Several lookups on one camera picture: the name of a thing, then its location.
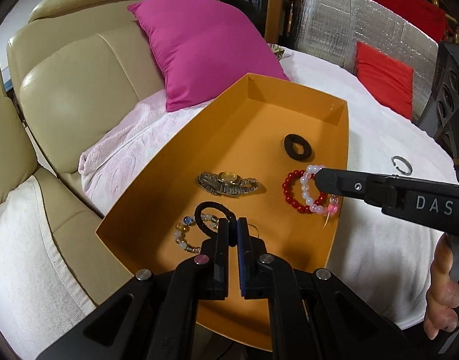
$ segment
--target metal ring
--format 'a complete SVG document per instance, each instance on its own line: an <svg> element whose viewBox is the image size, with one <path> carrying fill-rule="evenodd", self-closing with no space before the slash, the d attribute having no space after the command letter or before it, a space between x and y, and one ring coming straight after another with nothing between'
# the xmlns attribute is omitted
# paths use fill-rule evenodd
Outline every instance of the metal ring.
<svg viewBox="0 0 459 360"><path fill-rule="evenodd" d="M408 167L408 172L405 172L405 171L401 170L398 166L396 166L395 160L399 160L399 161L403 162ZM413 167L411 166L410 162L407 159L405 159L403 157L400 157L399 155L395 155L394 157L391 157L391 161L393 162L393 166L396 167L396 169L402 175L411 176L411 173L413 173Z"/></svg>

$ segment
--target orange box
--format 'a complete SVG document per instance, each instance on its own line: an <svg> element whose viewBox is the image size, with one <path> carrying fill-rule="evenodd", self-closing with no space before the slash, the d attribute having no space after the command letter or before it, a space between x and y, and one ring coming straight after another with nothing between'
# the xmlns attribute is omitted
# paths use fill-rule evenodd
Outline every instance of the orange box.
<svg viewBox="0 0 459 360"><path fill-rule="evenodd" d="M346 169L348 133L345 101L248 74L168 142L116 202L97 234L133 274L141 268L170 271L191 256L176 245L175 225L193 216L197 204L213 200L255 225L268 252L312 272L326 265L339 214L326 226L324 216L299 214L285 202L281 184L288 173L308 164ZM283 140L288 134L310 143L313 154L306 162L286 154ZM262 186L252 195L213 196L196 182L204 171L233 172L256 178ZM314 184L310 187L311 196L317 197ZM299 183L293 192L302 202ZM254 228L250 233L256 235ZM186 234L193 246L205 237L196 226ZM229 254L229 297L199 302L197 321L235 341L271 350L267 301L241 297L235 248Z"/></svg>

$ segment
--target black rubber ring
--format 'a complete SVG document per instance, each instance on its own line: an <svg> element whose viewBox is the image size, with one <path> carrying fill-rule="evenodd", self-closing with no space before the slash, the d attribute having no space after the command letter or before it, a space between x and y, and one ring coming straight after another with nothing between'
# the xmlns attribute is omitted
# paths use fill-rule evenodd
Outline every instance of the black rubber ring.
<svg viewBox="0 0 459 360"><path fill-rule="evenodd" d="M294 143L299 144L303 147L302 154L296 153L293 146ZM311 156L311 153L313 152L308 141L305 140L305 138L296 134L288 134L285 137L285 151L292 159L296 161L306 160Z"/></svg>
<svg viewBox="0 0 459 360"><path fill-rule="evenodd" d="M201 219L201 212L205 208L214 208L220 212L222 212L225 217L229 221L229 226L230 226L230 232L233 229L235 231L236 229L236 215L227 209L223 204L216 203L216 202L202 202L199 203L196 209L194 210L194 221L196 222L196 225L200 228L200 230L205 233L208 237L216 237L218 234L211 230L208 226L205 225L203 220Z"/></svg>

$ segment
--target human hand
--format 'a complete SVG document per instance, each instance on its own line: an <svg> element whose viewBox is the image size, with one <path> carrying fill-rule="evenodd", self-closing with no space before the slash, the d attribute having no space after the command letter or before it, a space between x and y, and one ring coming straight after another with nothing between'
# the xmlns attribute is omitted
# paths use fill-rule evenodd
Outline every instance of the human hand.
<svg viewBox="0 0 459 360"><path fill-rule="evenodd" d="M453 265L451 251L446 234L443 234L436 245L434 260L431 263L431 285L426 292L426 313L423 328L430 340L438 332L452 332L458 324L458 316L453 310L459 306L459 285L449 278Z"/></svg>

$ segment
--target pink charm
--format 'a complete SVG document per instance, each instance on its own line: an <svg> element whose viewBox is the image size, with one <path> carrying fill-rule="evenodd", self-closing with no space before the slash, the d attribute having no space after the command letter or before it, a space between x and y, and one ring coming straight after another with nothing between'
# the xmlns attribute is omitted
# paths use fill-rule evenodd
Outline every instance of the pink charm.
<svg viewBox="0 0 459 360"><path fill-rule="evenodd" d="M329 212L330 215L336 214L337 211L338 211L338 206L336 204L330 203L328 205L328 212Z"/></svg>

